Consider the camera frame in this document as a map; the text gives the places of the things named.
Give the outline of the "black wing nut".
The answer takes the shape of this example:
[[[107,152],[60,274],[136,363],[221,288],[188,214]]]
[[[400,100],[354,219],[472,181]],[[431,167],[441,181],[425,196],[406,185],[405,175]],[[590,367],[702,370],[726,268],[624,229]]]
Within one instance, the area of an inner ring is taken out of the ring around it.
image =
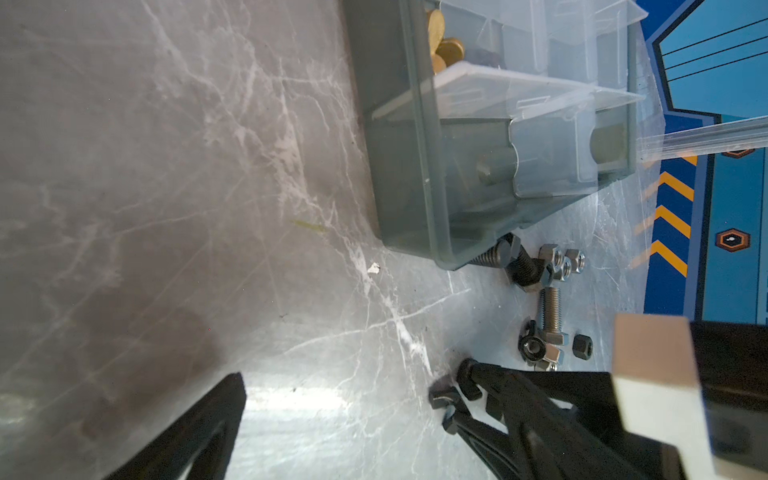
[[[459,432],[459,420],[471,417],[471,412],[461,393],[453,386],[430,390],[428,402],[433,410],[444,411],[442,427],[450,435],[456,435]]]

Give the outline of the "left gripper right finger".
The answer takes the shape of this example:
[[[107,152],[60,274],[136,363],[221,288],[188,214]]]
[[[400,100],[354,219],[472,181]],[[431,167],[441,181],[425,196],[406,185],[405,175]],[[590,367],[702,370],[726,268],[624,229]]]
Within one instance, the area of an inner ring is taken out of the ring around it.
[[[675,479],[677,450],[623,425],[607,372],[536,372],[465,359],[456,434],[497,479]]]

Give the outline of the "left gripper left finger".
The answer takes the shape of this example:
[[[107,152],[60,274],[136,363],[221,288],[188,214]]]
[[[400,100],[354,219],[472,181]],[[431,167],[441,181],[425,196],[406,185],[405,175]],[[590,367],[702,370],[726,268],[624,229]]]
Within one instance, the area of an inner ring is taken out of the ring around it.
[[[223,479],[234,450],[246,390],[241,373],[225,376],[110,479]]]

